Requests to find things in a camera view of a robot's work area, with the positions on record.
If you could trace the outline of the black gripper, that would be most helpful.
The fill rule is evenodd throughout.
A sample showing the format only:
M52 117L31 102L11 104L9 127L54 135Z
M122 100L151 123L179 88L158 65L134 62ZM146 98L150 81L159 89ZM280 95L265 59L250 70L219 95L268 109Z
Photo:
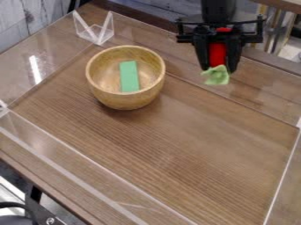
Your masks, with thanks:
M237 70L241 57L241 42L261 43L264 41L264 25L266 17L262 14L237 13L231 20L209 22L202 15L177 19L179 43L194 44L199 66L209 69L209 42L226 42L229 73Z

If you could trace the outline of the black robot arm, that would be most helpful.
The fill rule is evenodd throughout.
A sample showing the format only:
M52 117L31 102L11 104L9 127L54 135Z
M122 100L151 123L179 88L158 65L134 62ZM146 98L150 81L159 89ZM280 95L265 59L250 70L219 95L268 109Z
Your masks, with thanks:
M199 0L201 14L177 19L177 42L189 43L203 70L223 65L231 74L246 44L264 42L262 14L248 16L237 0Z

